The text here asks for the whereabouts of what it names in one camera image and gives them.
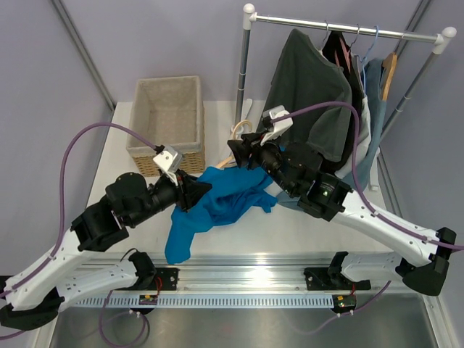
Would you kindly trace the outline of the light wooden hanger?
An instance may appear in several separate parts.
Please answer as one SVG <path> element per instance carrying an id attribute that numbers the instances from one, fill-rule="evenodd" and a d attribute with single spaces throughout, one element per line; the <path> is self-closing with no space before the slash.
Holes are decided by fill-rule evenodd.
<path id="1" fill-rule="evenodd" d="M 232 127 L 230 140 L 239 140 L 241 134 L 244 131 L 251 131 L 253 128 L 252 122 L 249 120 L 241 120 L 235 126 Z M 236 161 L 234 156 L 230 153 L 227 157 L 225 157 L 221 162 L 217 163 L 215 168 L 223 170 L 228 167 L 235 167 Z"/>

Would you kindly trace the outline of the bright blue t shirt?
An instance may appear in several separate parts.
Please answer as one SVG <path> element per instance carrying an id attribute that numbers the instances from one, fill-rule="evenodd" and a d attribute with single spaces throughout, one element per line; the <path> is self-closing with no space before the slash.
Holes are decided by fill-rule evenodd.
<path id="1" fill-rule="evenodd" d="M 260 207 L 270 213 L 278 199 L 266 191 L 273 180 L 257 168 L 208 167 L 198 182 L 212 188 L 187 212 L 176 207 L 171 214 L 171 227 L 165 245 L 165 259 L 178 264 L 191 257 L 191 244 L 197 233 L 216 226 L 236 223 L 250 207 Z"/>

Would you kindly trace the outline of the dark grey t shirt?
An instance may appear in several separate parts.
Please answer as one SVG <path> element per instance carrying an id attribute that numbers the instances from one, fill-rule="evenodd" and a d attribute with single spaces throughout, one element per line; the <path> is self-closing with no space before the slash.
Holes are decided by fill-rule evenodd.
<path id="1" fill-rule="evenodd" d="M 351 88 L 343 69 L 321 56 L 310 37 L 293 29 L 282 49 L 264 109 L 283 105 L 296 112 L 323 102 L 352 104 Z M 325 107 L 294 117 L 281 137 L 282 146 L 304 142 L 326 161 L 339 162 L 344 151 L 350 116 L 345 107 Z"/>

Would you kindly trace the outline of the white plastic hanger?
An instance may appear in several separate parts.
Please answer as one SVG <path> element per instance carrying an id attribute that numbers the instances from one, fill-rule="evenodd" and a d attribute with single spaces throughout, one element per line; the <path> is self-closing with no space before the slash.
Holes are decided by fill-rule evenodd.
<path id="1" fill-rule="evenodd" d="M 329 30 L 328 21 L 325 20 L 324 22 L 325 22 L 325 24 L 326 24 L 325 36 L 323 37 L 323 40 L 321 41 L 321 45 L 320 45 L 320 47 L 319 47 L 319 49 L 318 49 L 318 52 L 320 53 L 321 56 L 323 56 L 323 48 L 324 48 L 324 46 L 325 46 L 325 44 L 326 44 L 326 41 L 328 40 L 328 37 L 329 37 L 329 35 L 330 35 L 330 30 Z"/>

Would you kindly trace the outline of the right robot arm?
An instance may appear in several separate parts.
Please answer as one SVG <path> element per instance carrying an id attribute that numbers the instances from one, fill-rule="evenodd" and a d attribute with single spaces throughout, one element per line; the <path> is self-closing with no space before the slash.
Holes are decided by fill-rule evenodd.
<path id="1" fill-rule="evenodd" d="M 320 169 L 322 157 L 303 143 L 282 149 L 277 141 L 262 141 L 259 133 L 228 141 L 240 168 L 261 168 L 285 194 L 297 199 L 306 214 L 353 228 L 390 250 L 380 254 L 337 252 L 323 287 L 366 289 L 370 281 L 402 281 L 409 289 L 428 296 L 441 293 L 450 266 L 456 234 L 448 228 L 421 228 L 361 197 L 336 176 Z"/>

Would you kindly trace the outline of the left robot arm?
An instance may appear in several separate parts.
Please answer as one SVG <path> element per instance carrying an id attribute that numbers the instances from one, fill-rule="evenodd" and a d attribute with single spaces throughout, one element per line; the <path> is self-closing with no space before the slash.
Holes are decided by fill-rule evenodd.
<path id="1" fill-rule="evenodd" d="M 188 211 L 212 189 L 211 184 L 182 170 L 175 175 L 177 183 L 162 175 L 155 184 L 148 184 L 140 174 L 124 173 L 106 187 L 105 195 L 72 221 L 57 253 L 41 258 L 48 263 L 38 275 L 24 284 L 20 281 L 29 270 L 3 277 L 8 294 L 1 309 L 1 325 L 32 331 L 95 294 L 151 287 L 157 270 L 146 252 L 134 252 L 126 260 L 86 275 L 76 276 L 73 271 L 128 238 L 129 229 L 172 205 Z"/>

